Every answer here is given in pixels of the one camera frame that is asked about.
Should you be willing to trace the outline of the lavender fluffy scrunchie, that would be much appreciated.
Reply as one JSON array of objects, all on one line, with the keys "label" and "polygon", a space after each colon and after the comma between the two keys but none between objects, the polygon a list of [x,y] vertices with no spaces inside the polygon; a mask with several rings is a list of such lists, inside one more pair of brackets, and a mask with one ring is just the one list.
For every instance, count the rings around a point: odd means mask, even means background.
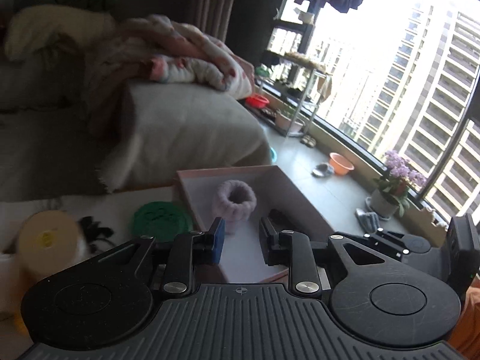
[{"label": "lavender fluffy scrunchie", "polygon": [[211,213],[225,222],[225,233],[233,235],[250,218],[257,198],[249,184],[241,180],[226,180],[213,195]]}]

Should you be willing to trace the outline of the pink open box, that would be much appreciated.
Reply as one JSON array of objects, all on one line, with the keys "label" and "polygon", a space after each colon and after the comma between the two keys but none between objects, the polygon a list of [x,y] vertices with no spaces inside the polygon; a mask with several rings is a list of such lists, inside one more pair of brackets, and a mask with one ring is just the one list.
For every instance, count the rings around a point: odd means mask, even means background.
[{"label": "pink open box", "polygon": [[227,222],[220,262],[197,269],[203,283],[270,283],[287,280],[287,268],[265,264],[259,240],[260,218],[272,209],[281,211],[314,242],[326,242],[334,232],[330,224],[278,166],[244,166],[177,172],[178,185],[197,229],[207,231],[214,219],[213,200],[228,180],[247,183],[257,205],[250,217]]}]

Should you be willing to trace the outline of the grey cloth on sill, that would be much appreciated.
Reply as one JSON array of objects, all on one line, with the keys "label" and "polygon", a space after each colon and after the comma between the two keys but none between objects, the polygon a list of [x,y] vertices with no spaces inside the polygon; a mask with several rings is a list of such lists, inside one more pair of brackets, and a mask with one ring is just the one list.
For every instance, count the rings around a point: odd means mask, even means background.
[{"label": "grey cloth on sill", "polygon": [[375,212],[356,209],[355,217],[365,233],[375,233],[381,227],[379,217]]}]

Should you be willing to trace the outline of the orange plastic basin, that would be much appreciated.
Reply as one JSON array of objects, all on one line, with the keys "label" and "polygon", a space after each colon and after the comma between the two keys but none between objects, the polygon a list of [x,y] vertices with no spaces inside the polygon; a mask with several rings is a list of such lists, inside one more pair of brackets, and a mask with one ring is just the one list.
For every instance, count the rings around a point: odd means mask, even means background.
[{"label": "orange plastic basin", "polygon": [[333,167],[334,173],[339,176],[345,176],[355,169],[354,165],[348,159],[334,152],[329,154],[329,164]]}]

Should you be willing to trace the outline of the purple flower pot plant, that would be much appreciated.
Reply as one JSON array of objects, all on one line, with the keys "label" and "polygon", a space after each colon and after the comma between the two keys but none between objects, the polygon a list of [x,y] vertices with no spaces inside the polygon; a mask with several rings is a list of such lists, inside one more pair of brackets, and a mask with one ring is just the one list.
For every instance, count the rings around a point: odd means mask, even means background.
[{"label": "purple flower pot plant", "polygon": [[384,155],[385,171],[374,182],[377,188],[370,196],[369,206],[380,217],[389,219],[395,213],[403,216],[410,207],[409,192],[425,185],[426,178],[395,150]]}]

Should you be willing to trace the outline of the red plastic basin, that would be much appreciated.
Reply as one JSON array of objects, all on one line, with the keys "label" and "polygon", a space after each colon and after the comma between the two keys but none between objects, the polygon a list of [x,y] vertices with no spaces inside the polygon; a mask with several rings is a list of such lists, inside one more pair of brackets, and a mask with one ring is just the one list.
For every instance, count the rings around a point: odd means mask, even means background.
[{"label": "red plastic basin", "polygon": [[260,95],[260,94],[252,94],[246,99],[246,104],[249,107],[253,107],[256,109],[263,109],[269,105],[269,100],[267,97]]}]

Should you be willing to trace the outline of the grey sofa cover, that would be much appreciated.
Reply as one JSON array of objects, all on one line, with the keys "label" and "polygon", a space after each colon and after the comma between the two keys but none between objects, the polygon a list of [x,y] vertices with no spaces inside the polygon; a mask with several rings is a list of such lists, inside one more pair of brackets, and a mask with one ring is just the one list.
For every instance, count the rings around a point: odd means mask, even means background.
[{"label": "grey sofa cover", "polygon": [[90,132],[83,62],[1,61],[1,199],[102,194],[170,183],[179,170],[268,165],[267,137],[235,99],[203,85],[128,80]]}]

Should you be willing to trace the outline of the metal plant rack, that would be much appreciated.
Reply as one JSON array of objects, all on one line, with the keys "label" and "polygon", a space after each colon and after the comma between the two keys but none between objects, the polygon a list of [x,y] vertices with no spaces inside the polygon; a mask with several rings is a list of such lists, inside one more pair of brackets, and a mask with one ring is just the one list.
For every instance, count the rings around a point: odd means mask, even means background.
[{"label": "metal plant rack", "polygon": [[256,70],[259,93],[278,98],[270,124],[284,137],[308,135],[320,104],[329,96],[332,76],[310,57],[266,50]]}]

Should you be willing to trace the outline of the pink patterned blanket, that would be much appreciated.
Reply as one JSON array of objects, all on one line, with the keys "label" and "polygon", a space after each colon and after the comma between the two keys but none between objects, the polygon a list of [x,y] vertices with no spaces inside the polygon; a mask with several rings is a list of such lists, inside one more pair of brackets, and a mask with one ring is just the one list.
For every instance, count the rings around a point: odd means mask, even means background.
[{"label": "pink patterned blanket", "polygon": [[84,98],[96,107],[132,78],[204,84],[235,99],[250,96],[254,88],[253,66],[222,41],[160,15],[127,19],[94,48],[86,65]]}]

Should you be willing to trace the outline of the cream plush pillow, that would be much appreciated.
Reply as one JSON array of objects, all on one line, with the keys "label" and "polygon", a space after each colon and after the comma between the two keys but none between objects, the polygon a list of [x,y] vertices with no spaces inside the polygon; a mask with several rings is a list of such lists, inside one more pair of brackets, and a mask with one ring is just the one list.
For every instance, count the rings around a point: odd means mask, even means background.
[{"label": "cream plush pillow", "polygon": [[65,39],[85,50],[115,30],[108,13],[52,4],[27,7],[10,19],[4,51],[10,61],[21,61]]}]

